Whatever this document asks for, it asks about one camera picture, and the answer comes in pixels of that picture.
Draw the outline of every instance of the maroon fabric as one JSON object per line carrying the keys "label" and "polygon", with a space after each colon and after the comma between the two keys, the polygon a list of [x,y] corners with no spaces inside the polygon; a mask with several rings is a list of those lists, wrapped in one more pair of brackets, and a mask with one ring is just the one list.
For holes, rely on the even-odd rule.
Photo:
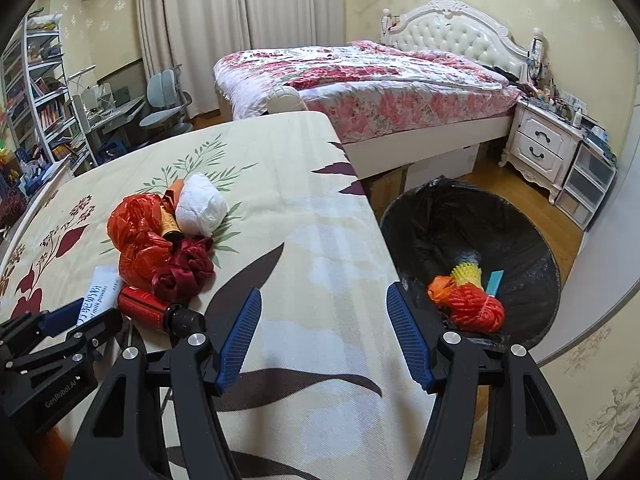
{"label": "maroon fabric", "polygon": [[214,276],[209,253],[211,238],[185,238],[169,260],[156,271],[151,281],[157,298],[167,301],[188,300],[196,296],[206,281]]}

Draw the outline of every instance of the headboard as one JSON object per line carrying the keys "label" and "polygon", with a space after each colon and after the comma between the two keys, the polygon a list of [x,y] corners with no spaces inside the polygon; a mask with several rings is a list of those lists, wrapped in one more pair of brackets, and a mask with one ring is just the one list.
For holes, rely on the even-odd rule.
{"label": "headboard", "polygon": [[405,52],[445,50],[527,80],[527,51],[511,41],[505,26],[459,0],[431,0],[402,14],[383,43]]}

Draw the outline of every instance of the black trash can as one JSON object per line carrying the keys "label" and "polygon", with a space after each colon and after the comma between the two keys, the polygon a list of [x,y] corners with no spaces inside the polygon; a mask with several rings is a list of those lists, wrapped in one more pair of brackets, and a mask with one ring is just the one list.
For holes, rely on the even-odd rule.
{"label": "black trash can", "polygon": [[535,225],[502,197],[440,177],[399,196],[380,222],[398,274],[425,288],[473,255],[482,286],[504,270],[496,298],[505,345],[530,349],[548,332],[560,303],[558,264]]}

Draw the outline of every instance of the bed frame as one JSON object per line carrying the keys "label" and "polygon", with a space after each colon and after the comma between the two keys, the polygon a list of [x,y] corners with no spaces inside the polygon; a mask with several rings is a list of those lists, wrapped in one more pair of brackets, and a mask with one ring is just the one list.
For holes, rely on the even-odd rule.
{"label": "bed frame", "polygon": [[[385,9],[384,14],[391,12]],[[511,41],[507,27],[484,12],[459,0],[431,0],[428,4],[400,16],[389,28],[382,43],[404,52],[446,50],[489,66],[498,66],[527,80],[527,51]],[[269,113],[297,111],[296,91],[272,92]],[[230,118],[230,106],[218,92],[223,116]],[[389,171],[432,156],[452,152],[487,140],[506,137],[513,117],[498,117],[446,124],[433,128],[407,130],[383,137],[344,145],[359,178]]]}

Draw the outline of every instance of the silver screw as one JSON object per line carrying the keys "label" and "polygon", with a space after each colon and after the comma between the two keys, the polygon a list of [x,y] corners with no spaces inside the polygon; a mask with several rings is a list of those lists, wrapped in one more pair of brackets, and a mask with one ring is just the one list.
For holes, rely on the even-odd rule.
{"label": "silver screw", "polygon": [[442,335],[442,338],[450,345],[457,345],[460,341],[462,341],[460,334],[457,332],[445,332]]}
{"label": "silver screw", "polygon": [[124,349],[124,352],[122,353],[122,357],[124,357],[127,360],[135,359],[136,357],[138,357],[138,349],[135,346],[129,346]]}
{"label": "silver screw", "polygon": [[197,334],[191,334],[187,339],[187,341],[191,346],[200,346],[202,343],[204,343],[205,339],[206,337],[204,334],[197,333]]}
{"label": "silver screw", "polygon": [[518,357],[524,357],[525,355],[527,355],[527,349],[522,345],[512,345],[511,353]]}

